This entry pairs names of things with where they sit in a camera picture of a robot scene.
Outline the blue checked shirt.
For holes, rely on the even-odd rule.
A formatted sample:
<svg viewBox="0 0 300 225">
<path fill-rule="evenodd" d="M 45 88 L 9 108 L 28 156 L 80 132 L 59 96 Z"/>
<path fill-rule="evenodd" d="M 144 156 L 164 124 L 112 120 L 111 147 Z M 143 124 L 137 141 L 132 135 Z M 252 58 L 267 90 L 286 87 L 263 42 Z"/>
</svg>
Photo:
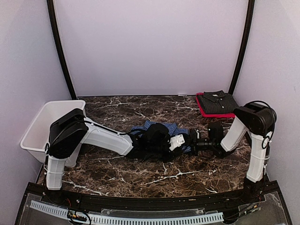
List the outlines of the blue checked shirt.
<svg viewBox="0 0 300 225">
<path fill-rule="evenodd" d="M 142 126 L 133 126 L 129 131 L 129 133 L 135 135 L 139 133 L 141 130 L 146 131 L 153 124 L 158 124 L 158 122 L 146 120 L 144 125 Z M 168 129 L 168 133 L 171 137 L 182 134 L 185 137 L 185 139 L 189 138 L 189 130 L 187 128 L 179 128 L 176 123 L 162 123 L 162 124 Z"/>
</svg>

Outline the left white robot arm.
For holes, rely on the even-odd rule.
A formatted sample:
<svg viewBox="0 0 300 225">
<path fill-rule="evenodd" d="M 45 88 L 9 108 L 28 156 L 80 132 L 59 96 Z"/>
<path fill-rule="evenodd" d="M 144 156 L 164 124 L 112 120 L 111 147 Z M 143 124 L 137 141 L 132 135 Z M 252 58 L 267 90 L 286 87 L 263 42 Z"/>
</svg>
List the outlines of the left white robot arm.
<svg viewBox="0 0 300 225">
<path fill-rule="evenodd" d="M 73 109 L 50 125 L 45 147 L 47 195 L 55 204 L 66 201 L 66 193 L 61 190 L 64 168 L 80 144 L 94 145 L 128 158 L 143 161 L 158 158 L 168 162 L 183 152 L 181 147 L 185 142 L 182 134 L 171 136 L 161 123 L 146 130 L 138 128 L 121 133 L 85 117 L 83 110 Z"/>
</svg>

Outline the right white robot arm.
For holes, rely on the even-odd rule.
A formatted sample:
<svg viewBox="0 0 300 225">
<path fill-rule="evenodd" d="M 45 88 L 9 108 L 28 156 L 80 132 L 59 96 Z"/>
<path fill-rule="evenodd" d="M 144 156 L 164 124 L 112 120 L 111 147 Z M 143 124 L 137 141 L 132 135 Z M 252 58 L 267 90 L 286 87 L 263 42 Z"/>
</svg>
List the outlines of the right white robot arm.
<svg viewBox="0 0 300 225">
<path fill-rule="evenodd" d="M 251 146 L 249 168 L 245 182 L 263 181 L 270 158 L 270 143 L 275 131 L 277 114 L 269 104 L 255 100 L 234 109 L 234 120 L 225 134 L 220 123 L 210 123 L 208 137 L 203 138 L 196 129 L 189 131 L 188 145 L 193 154 L 211 151 L 218 158 L 231 155 L 243 138 Z"/>
</svg>

